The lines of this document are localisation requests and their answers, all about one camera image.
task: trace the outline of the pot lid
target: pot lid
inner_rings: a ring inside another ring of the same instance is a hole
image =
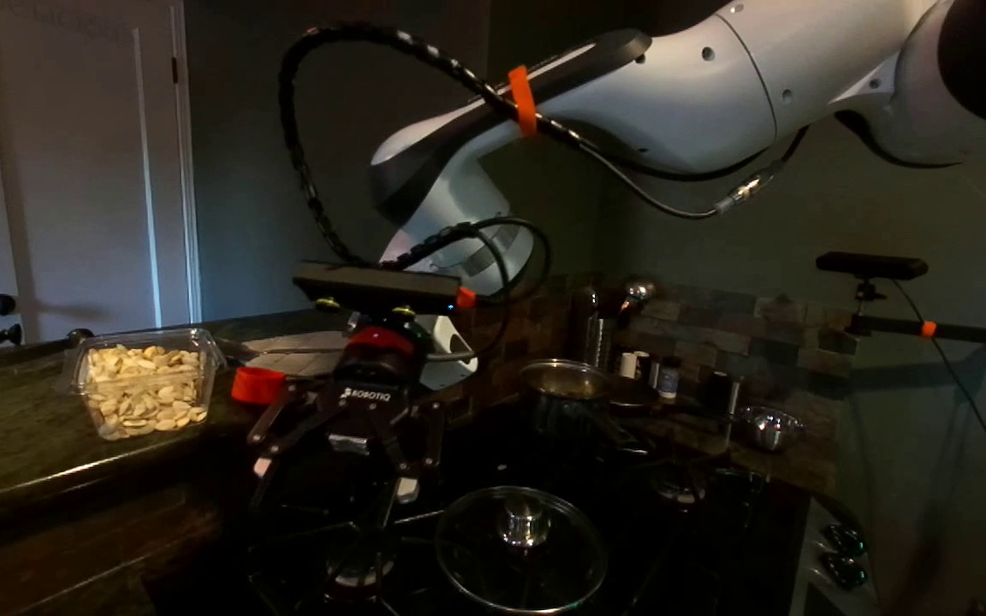
[[[569,499],[532,486],[490,486],[438,520],[435,557],[486,608],[566,612],[606,577],[594,525]]]

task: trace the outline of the kitchen counter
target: kitchen counter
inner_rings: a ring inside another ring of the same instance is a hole
[[[209,326],[221,348],[253,335],[308,330],[336,326],[311,310],[236,319]],[[102,440],[70,382],[70,348],[34,346],[0,351],[0,518],[26,504],[55,499],[148,463],[177,458],[209,440],[229,440],[246,431],[251,415],[229,398],[229,369],[215,376],[209,417],[187,431]]]
[[[236,356],[246,340],[336,326],[336,319],[296,310],[219,322],[209,330],[225,356]],[[181,585],[171,589],[186,557],[219,565],[241,555],[241,545],[221,540],[236,537],[246,499],[244,435],[253,415],[225,398],[229,369],[221,369],[205,425],[102,440],[70,390],[68,362],[70,351],[55,346],[0,356],[0,612],[59,612],[70,603],[156,612],[154,593],[160,594],[160,589],[171,594],[166,603],[186,606]],[[793,398],[793,403],[821,417],[819,400]],[[712,429],[688,415],[630,417],[626,425],[699,451],[715,446]],[[724,454],[793,486],[831,486],[824,439],[783,454],[760,454],[746,446],[732,446]]]

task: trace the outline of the cable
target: cable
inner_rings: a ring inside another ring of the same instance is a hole
[[[470,224],[465,236],[478,240],[478,243],[490,251],[493,264],[497,264],[501,292],[493,292],[490,298],[493,298],[493,301],[506,298],[506,295],[509,295],[509,272],[506,272],[504,254],[501,254],[497,243],[493,243],[482,229],[476,229],[476,224]]]
[[[493,362],[493,351],[497,351],[501,341],[504,341],[504,330],[506,330],[506,326],[509,326],[509,316],[514,316],[514,303],[506,301],[514,280],[506,277],[506,264],[504,264],[504,254],[497,251],[497,243],[493,243],[482,229],[473,229],[473,236],[478,236],[478,240],[486,243],[486,251],[490,251],[493,259],[497,259],[501,280],[504,280],[501,292],[493,295],[497,303],[504,309],[504,316],[501,316],[501,322],[497,322],[497,330],[493,330],[490,346],[476,351],[476,356],[478,356],[478,365],[490,365],[490,362]]]
[[[787,150],[760,173],[739,182],[729,195],[722,195],[719,200],[712,200],[708,207],[675,207],[667,200],[659,200],[658,195],[643,190],[623,167],[616,167],[616,159],[609,159],[602,150],[593,150],[582,144],[582,152],[589,152],[594,165],[602,165],[616,182],[623,182],[641,200],[646,200],[650,207],[675,215],[675,220],[715,220],[722,211],[729,211],[732,204],[753,198],[767,176],[773,176],[800,147],[807,131],[796,131],[796,135],[787,144]]]
[[[407,269],[415,265],[419,259],[428,259],[430,254],[457,243],[457,240],[482,240],[486,251],[493,254],[493,259],[504,264],[504,254],[497,251],[497,243],[490,236],[476,236],[478,229],[490,229],[490,224],[519,224],[535,236],[535,243],[541,245],[541,277],[538,285],[551,272],[551,240],[541,224],[528,222],[528,220],[514,220],[514,215],[497,215],[497,220],[478,220],[478,222],[457,222],[457,224],[448,224],[448,229],[438,229],[435,236],[423,236],[419,245],[412,245],[407,254],[393,255],[393,259],[382,259],[380,265],[390,265],[390,269]],[[501,272],[501,292],[497,295],[506,295],[514,292],[516,280],[506,277],[506,265]]]
[[[914,316],[917,322],[928,322],[925,310],[917,309],[917,301],[906,295],[906,286],[902,286],[899,280],[892,280],[892,285],[897,285],[899,298],[906,301],[912,316]],[[948,360],[948,351],[942,348],[942,341],[930,340],[930,346],[936,346],[936,351],[942,356],[942,365],[946,365],[948,381],[952,381],[952,382],[958,387],[958,394],[965,398],[965,403],[969,403],[969,411],[972,411],[972,417],[975,417],[975,425],[980,425],[980,431],[983,431],[983,439],[986,439],[986,417],[983,417],[975,398],[969,394],[969,387],[965,387],[965,381],[958,376],[958,369],[952,369],[952,360]]]
[[[551,236],[549,236],[545,229],[538,229],[535,222],[516,220],[516,215],[497,215],[497,220],[476,222],[476,229],[486,229],[486,224],[519,224],[519,229],[528,229],[528,232],[538,240],[538,245],[541,245],[541,269],[538,269],[538,277],[535,277],[535,285],[532,285],[528,292],[514,295],[514,298],[532,298],[532,295],[549,280],[549,272],[551,272],[551,259],[556,259]]]
[[[376,28],[376,22],[336,22],[336,28],[308,28],[288,51],[280,61],[280,131],[283,131],[283,147],[292,157],[292,167],[296,173],[296,184],[304,190],[304,204],[311,207],[314,222],[323,224],[327,245],[350,259],[350,264],[366,264],[364,255],[357,255],[357,251],[350,251],[350,243],[336,232],[326,200],[319,195],[319,184],[311,176],[311,165],[304,159],[304,144],[300,144],[300,131],[296,131],[296,114],[294,114],[294,74],[304,53],[311,53],[314,46],[336,43],[336,40],[369,40],[369,43],[388,43],[393,51],[405,51],[412,59],[421,59],[423,63],[445,73],[448,77],[463,83],[470,92],[476,92],[482,102],[490,102],[501,114],[514,114],[514,106],[486,83],[478,83],[478,74],[473,69],[465,69],[457,59],[443,53],[435,43],[428,43],[419,34],[407,32],[393,32],[393,28]]]

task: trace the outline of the orange cable clip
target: orange cable clip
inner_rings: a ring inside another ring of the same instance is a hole
[[[937,335],[937,322],[921,322],[917,335],[936,340]]]
[[[528,63],[516,63],[506,73],[506,90],[509,90],[514,106],[516,106],[519,133],[524,135],[538,133],[538,106],[535,106]]]

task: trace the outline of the robotic arm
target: robotic arm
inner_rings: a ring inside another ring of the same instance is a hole
[[[390,43],[473,77],[405,32]],[[382,259],[454,222],[509,211],[482,157],[519,135],[516,108],[506,90],[476,77],[473,90],[476,102],[405,127],[372,152],[380,211],[398,222]],[[626,171],[732,171],[824,115],[844,115],[897,165],[955,165],[986,140],[986,0],[735,0],[671,34],[613,32],[557,53],[532,69],[532,92],[541,133]],[[602,131],[619,152],[569,123]],[[735,184],[715,211],[753,187],[758,176]],[[532,232],[497,224],[486,243],[452,243],[423,265],[497,292],[532,251]]]

